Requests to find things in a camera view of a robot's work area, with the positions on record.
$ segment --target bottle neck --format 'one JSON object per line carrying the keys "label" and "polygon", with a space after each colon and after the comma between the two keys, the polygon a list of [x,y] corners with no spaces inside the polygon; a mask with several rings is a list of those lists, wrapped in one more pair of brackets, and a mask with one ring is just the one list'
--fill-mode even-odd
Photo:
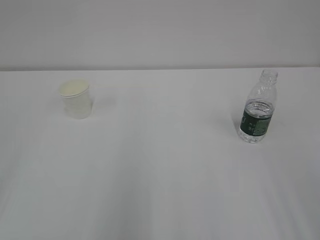
{"label": "bottle neck", "polygon": [[265,69],[261,74],[260,83],[268,87],[274,86],[277,83],[277,77],[278,73],[276,71]]}

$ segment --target green bottle label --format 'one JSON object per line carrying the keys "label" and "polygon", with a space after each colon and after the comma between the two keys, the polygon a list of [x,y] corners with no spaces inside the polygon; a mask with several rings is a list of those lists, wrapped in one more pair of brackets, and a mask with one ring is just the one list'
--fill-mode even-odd
{"label": "green bottle label", "polygon": [[271,117],[268,118],[257,118],[249,115],[246,110],[243,112],[240,128],[243,132],[250,136],[262,136],[266,134]]}

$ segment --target white paper cup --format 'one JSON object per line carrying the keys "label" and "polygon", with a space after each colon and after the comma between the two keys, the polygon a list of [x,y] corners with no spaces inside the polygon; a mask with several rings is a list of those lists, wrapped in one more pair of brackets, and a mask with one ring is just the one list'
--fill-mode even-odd
{"label": "white paper cup", "polygon": [[59,87],[65,112],[74,119],[85,119],[91,114],[89,84],[85,80],[71,80]]}

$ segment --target plastic water bottle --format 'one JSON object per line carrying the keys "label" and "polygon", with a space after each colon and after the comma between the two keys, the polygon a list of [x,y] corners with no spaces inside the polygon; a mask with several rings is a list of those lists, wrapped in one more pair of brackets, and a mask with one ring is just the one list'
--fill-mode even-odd
{"label": "plastic water bottle", "polygon": [[249,93],[238,130],[240,138],[247,143],[257,143],[267,133],[276,107],[277,77],[275,70],[263,70],[259,82]]}

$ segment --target water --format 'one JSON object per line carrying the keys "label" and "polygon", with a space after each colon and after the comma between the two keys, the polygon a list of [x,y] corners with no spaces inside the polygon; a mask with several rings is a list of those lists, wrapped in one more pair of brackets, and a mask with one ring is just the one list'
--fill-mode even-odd
{"label": "water", "polygon": [[274,110],[275,108],[270,102],[261,101],[261,99],[248,100],[244,108],[245,113],[243,113],[241,126],[244,129],[245,124],[254,123],[255,128],[251,128],[254,133],[249,135],[239,127],[238,135],[240,138],[252,144],[260,142],[266,135]]}

